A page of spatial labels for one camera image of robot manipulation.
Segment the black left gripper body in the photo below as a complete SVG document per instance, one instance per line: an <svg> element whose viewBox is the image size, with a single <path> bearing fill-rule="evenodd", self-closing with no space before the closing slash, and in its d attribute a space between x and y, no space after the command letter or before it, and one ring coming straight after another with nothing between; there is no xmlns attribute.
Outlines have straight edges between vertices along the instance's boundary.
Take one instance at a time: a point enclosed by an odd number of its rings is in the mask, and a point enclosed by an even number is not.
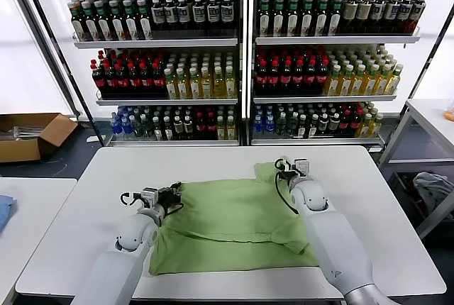
<svg viewBox="0 0 454 305"><path fill-rule="evenodd" d="M164 187L158 191L157 202L164 210L169 210L176 206L181 206L181 192L178 192L177 189L171 190L169 187Z"/></svg>

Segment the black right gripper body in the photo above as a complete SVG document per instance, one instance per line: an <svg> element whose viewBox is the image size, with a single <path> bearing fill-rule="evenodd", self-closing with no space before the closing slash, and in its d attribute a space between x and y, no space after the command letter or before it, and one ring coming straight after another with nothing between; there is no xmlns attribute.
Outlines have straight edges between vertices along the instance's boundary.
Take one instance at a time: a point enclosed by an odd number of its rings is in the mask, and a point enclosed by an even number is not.
<svg viewBox="0 0 454 305"><path fill-rule="evenodd" d="M287 182L288 187L294 187L296 184L301 181L301 174L299 171L280 171L279 178Z"/></svg>

